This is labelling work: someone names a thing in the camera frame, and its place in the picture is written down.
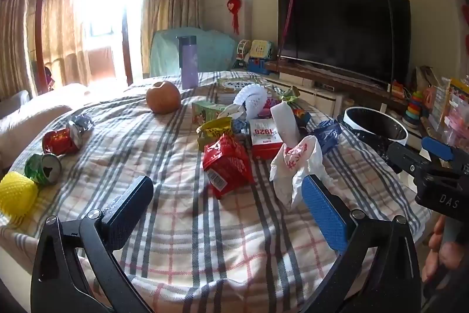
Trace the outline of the person's right hand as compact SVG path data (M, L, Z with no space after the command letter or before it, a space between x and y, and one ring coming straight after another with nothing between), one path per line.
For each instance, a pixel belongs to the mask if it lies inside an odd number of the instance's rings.
M454 241L443 243L443 232L446 217L441 215L435 226L431 238L429 239L429 254L425 260L421 271L423 282L430 280L440 265L448 270L455 270L459 267L467 250L464 246Z

